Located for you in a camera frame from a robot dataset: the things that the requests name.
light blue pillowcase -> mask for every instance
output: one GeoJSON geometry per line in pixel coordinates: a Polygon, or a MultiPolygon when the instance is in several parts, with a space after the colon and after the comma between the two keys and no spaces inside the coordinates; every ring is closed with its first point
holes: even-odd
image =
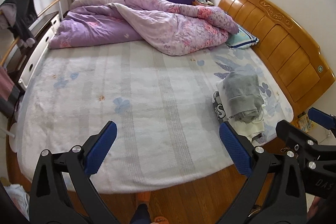
{"type": "Polygon", "coordinates": [[[259,42],[259,39],[254,35],[251,35],[247,30],[242,26],[238,25],[239,33],[231,34],[229,39],[226,41],[226,44],[229,48],[248,48],[253,45],[256,45],[259,42]]]}

purple comforter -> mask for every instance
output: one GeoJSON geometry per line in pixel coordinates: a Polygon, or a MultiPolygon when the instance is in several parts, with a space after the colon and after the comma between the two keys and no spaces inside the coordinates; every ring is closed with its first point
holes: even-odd
{"type": "Polygon", "coordinates": [[[217,46],[238,33],[219,7],[166,0],[75,0],[49,48],[85,47],[144,39],[168,55],[217,46]]]}

person's foot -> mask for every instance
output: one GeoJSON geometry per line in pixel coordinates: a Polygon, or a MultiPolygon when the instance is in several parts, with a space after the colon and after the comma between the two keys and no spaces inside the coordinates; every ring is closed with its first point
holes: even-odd
{"type": "Polygon", "coordinates": [[[135,194],[136,207],[138,208],[139,205],[141,204],[146,204],[148,207],[150,198],[151,198],[151,192],[136,193],[135,194]]]}
{"type": "Polygon", "coordinates": [[[169,224],[168,219],[163,216],[157,216],[156,218],[154,218],[154,222],[158,224],[169,224]]]}

wooden headboard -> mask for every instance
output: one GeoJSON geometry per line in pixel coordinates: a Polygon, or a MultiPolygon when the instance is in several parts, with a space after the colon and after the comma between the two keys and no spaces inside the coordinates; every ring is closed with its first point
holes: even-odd
{"type": "Polygon", "coordinates": [[[221,0],[218,6],[260,39],[252,48],[287,97],[294,119],[335,81],[315,40],[269,0],[221,0]]]}

wooden rod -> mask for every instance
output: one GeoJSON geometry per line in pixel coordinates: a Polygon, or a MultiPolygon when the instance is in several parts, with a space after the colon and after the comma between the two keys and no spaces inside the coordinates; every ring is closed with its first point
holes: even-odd
{"type": "MultiPolygon", "coordinates": [[[[47,8],[45,8],[42,12],[40,12],[37,17],[41,17],[41,15],[43,15],[48,9],[50,9],[52,6],[54,6],[57,2],[59,2],[60,0],[54,0],[52,3],[50,3],[50,5],[48,5],[47,8]]],[[[13,43],[11,44],[11,46],[9,47],[9,49],[7,50],[7,52],[5,53],[4,57],[2,58],[1,62],[0,62],[0,66],[3,66],[6,62],[6,59],[8,58],[9,54],[11,53],[11,51],[13,50],[14,46],[18,43],[20,37],[17,37],[13,43]]]]}
{"type": "Polygon", "coordinates": [[[37,17],[40,17],[41,15],[43,15],[48,9],[50,9],[51,7],[53,7],[57,2],[59,2],[60,0],[54,0],[52,3],[50,3],[47,8],[45,8],[42,12],[40,12],[37,17]]]}

